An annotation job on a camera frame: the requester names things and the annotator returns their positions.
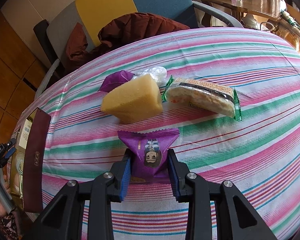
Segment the brown jacket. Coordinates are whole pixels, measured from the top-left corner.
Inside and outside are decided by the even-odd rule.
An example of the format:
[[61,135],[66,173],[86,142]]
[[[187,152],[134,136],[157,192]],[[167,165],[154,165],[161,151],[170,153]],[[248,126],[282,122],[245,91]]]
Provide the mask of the brown jacket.
[[69,64],[65,66],[66,73],[70,73],[91,60],[132,42],[188,29],[189,27],[186,25],[151,13],[126,14],[103,27],[98,34],[101,44],[87,52],[86,35],[82,25],[77,23],[66,47],[66,55],[69,59]]

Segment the plastic wrapper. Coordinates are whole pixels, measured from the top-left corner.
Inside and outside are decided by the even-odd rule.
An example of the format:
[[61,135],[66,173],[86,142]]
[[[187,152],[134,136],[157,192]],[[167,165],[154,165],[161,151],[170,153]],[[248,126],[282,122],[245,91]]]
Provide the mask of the plastic wrapper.
[[25,154],[19,152],[16,155],[16,169],[17,173],[14,177],[14,188],[18,194],[20,194],[20,184],[22,183],[22,175],[23,175],[23,164],[24,164]]
[[125,70],[117,71],[106,76],[105,80],[103,81],[99,91],[103,92],[110,92],[111,90],[115,89],[116,87],[128,82],[132,79],[133,73]]
[[164,67],[156,66],[152,68],[143,69],[140,72],[137,72],[132,79],[138,78],[150,74],[154,81],[157,83],[158,87],[162,86],[164,79],[167,77],[167,70]]
[[131,182],[170,184],[167,171],[168,148],[178,138],[179,129],[150,133],[118,131],[121,141],[135,154],[131,163]]
[[162,99],[196,106],[241,120],[240,103],[235,89],[212,82],[171,76]]

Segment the purple snack package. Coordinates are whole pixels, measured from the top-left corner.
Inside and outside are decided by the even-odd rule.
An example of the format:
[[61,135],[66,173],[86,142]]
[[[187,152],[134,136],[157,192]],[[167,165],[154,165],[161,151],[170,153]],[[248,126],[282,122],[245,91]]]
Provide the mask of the purple snack package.
[[106,76],[99,91],[110,92],[111,90],[122,85],[123,83],[130,81],[133,76],[133,73],[125,70],[114,72]]
[[118,131],[118,136],[135,154],[131,159],[132,183],[170,184],[167,170],[168,148],[178,138],[178,128],[149,133]]

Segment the striped tablecloth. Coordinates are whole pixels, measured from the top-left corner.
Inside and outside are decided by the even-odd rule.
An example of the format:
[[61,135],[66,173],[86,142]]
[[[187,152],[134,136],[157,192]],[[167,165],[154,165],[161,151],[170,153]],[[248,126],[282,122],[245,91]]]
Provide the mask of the striped tablecloth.
[[[168,76],[235,87],[242,121],[168,102],[159,116],[128,125],[100,111],[105,93],[98,89],[107,75],[155,65]],[[278,239],[300,226],[300,56],[275,35],[202,28],[138,41],[54,84],[23,112],[16,129],[37,106],[52,116],[42,170],[44,206],[69,179],[92,180],[122,158],[126,147],[117,130],[178,127],[172,147],[191,171],[213,182],[233,181]],[[125,201],[112,204],[115,239],[184,239],[187,208],[175,201],[170,185],[130,185]],[[216,237],[213,203],[211,210]]]

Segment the wrapped pastry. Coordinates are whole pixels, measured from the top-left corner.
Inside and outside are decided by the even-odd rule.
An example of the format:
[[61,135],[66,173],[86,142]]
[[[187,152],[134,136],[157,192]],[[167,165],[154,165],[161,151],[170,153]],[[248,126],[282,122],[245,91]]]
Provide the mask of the wrapped pastry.
[[162,99],[172,103],[196,106],[241,120],[240,103],[234,89],[201,80],[171,76]]
[[178,128],[149,133],[118,131],[119,139],[135,154],[131,163],[131,182],[169,184],[168,148],[178,136]]

